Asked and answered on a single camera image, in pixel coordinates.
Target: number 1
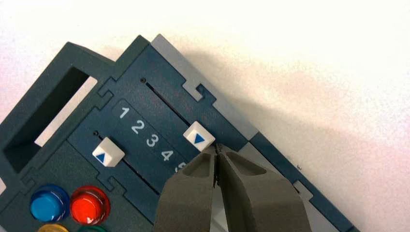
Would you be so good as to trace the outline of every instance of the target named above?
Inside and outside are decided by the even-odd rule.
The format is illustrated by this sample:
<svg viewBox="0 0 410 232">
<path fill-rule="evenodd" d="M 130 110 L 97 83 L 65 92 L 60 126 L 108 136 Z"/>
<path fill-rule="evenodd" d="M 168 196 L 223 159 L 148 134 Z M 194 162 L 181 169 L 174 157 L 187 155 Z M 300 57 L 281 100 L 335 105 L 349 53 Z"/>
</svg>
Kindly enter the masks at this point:
<svg viewBox="0 0 410 232">
<path fill-rule="evenodd" d="M 123 107 L 122 110 L 124 112 L 122 112 L 122 114 L 119 116 L 119 118 L 123 118 L 128 113 L 128 111 L 130 111 L 129 108 L 125 108 L 125 107 Z"/>
</svg>

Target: number 3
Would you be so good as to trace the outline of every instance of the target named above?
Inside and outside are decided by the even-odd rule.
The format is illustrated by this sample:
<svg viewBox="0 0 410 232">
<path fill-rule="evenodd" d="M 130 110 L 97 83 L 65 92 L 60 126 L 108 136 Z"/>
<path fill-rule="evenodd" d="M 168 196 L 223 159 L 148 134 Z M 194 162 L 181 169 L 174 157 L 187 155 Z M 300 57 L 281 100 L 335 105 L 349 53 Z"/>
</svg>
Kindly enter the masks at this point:
<svg viewBox="0 0 410 232">
<path fill-rule="evenodd" d="M 159 138 L 158 138 L 158 136 L 157 136 L 156 134 L 152 134 L 151 137 L 152 137 L 151 142 L 149 141 L 149 139 L 146 140 L 146 144 L 147 144 L 149 147 L 155 146 L 155 144 L 156 144 L 156 143 L 158 142 L 158 140 L 159 140 Z"/>
</svg>

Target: gray edge strip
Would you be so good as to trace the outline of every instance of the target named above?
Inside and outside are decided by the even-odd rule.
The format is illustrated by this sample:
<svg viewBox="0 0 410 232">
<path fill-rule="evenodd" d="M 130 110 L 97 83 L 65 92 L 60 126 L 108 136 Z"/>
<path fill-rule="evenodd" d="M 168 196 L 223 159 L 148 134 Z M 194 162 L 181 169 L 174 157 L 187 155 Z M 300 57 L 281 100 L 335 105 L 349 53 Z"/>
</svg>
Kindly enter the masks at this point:
<svg viewBox="0 0 410 232">
<path fill-rule="evenodd" d="M 187 61 L 178 50 L 172 46 L 161 34 L 157 35 L 151 42 L 157 50 L 186 80 L 182 87 L 196 100 L 202 95 L 196 88 L 202 84 L 214 97 L 216 101 L 212 104 L 247 140 L 258 133 L 256 129 L 226 98 Z"/>
</svg>

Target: blue button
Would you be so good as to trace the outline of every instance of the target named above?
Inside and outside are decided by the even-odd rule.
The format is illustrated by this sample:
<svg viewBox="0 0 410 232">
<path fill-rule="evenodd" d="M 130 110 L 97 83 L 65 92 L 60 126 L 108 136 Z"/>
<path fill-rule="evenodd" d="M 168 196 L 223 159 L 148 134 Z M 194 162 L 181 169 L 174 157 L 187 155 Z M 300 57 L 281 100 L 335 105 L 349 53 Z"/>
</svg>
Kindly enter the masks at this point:
<svg viewBox="0 0 410 232">
<path fill-rule="evenodd" d="M 52 221 L 60 212 L 61 205 L 53 194 L 44 194 L 31 203 L 31 213 L 40 221 Z"/>
<path fill-rule="evenodd" d="M 31 197 L 30 211 L 39 221 L 56 222 L 67 216 L 69 200 L 62 188 L 55 185 L 41 186 Z"/>
</svg>

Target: number 4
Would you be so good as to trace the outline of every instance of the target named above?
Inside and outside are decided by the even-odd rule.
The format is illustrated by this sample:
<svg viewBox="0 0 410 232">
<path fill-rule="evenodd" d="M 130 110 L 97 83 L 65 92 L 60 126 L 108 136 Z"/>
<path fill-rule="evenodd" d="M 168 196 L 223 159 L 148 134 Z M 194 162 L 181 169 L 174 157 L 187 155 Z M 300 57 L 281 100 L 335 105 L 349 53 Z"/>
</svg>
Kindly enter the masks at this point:
<svg viewBox="0 0 410 232">
<path fill-rule="evenodd" d="M 167 161 L 173 153 L 173 151 L 163 151 L 161 152 L 161 155 L 164 156 L 164 161 Z"/>
</svg>

